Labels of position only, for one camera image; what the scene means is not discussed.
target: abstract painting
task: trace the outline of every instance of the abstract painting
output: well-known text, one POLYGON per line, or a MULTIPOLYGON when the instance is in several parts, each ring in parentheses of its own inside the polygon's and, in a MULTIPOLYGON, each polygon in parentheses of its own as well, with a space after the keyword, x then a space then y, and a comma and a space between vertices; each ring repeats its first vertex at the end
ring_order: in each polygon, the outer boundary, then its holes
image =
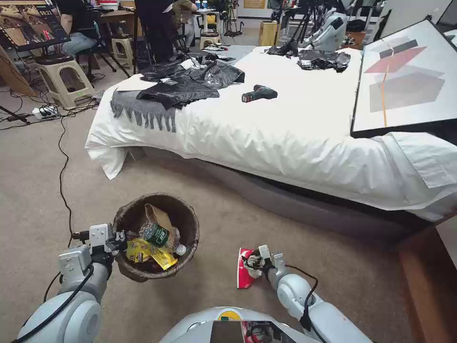
POLYGON ((368 44, 363 54, 354 137, 457 120, 457 50, 430 21, 368 44))

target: gray bed base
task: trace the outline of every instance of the gray bed base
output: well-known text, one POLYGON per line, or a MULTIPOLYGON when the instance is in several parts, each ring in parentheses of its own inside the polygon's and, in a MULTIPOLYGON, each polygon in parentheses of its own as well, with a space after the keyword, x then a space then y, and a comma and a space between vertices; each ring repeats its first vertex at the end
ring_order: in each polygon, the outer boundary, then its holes
MULTIPOLYGON (((417 223, 399 224, 344 206, 297 195, 259 178, 199 159, 184 159, 173 152, 151 147, 143 147, 143 151, 154 159, 173 159, 197 166, 257 206, 319 229, 383 243, 398 242, 421 229, 417 223)), ((130 150, 134 159, 141 153, 138 149, 130 150)))

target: yellow snack bag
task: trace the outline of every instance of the yellow snack bag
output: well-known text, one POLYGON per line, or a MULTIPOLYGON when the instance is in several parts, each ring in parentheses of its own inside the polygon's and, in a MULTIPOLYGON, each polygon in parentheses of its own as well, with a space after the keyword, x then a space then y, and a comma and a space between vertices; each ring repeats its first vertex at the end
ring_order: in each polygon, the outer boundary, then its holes
POLYGON ((178 263, 178 260, 172 254, 155 249, 152 244, 141 238, 135 238, 127 242, 127 258, 130 261, 135 263, 147 262, 150 261, 151 257, 163 270, 167 270, 178 263))
POLYGON ((127 242, 127 258, 129 261, 135 263, 146 262, 151 259, 153 251, 152 245, 141 238, 135 238, 127 242))
POLYGON ((178 259, 174 258, 172 254, 161 249, 155 249, 152 258, 156 260, 163 270, 167 270, 169 267, 178 263, 178 259))

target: brown woven basket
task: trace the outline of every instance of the brown woven basket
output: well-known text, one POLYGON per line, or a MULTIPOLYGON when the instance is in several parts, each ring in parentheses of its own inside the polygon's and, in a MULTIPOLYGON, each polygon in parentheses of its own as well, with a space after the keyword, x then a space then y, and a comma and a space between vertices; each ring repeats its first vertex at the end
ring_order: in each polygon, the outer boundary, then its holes
POLYGON ((113 221, 113 231, 138 232, 146 221, 144 205, 151 205, 168 214, 171 224, 179 229, 181 244, 187 247, 183 256, 178 257, 178 263, 164 271, 156 263, 134 263, 127 259, 125 252, 120 252, 116 261, 119 271, 137 282, 150 279, 161 279, 174 276, 194 256, 199 244, 199 221, 194 209, 181 198, 167 193, 152 193, 135 199, 119 208, 113 221))

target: power drill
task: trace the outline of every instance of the power drill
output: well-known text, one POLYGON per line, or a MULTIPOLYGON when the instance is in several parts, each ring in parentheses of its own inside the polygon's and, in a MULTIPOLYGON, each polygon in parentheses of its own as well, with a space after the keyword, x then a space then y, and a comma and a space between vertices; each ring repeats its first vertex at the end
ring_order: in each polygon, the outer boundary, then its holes
POLYGON ((251 102, 257 99, 273 99, 278 97, 278 92, 272 90, 271 88, 255 85, 254 91, 249 93, 244 93, 241 96, 242 102, 251 102))

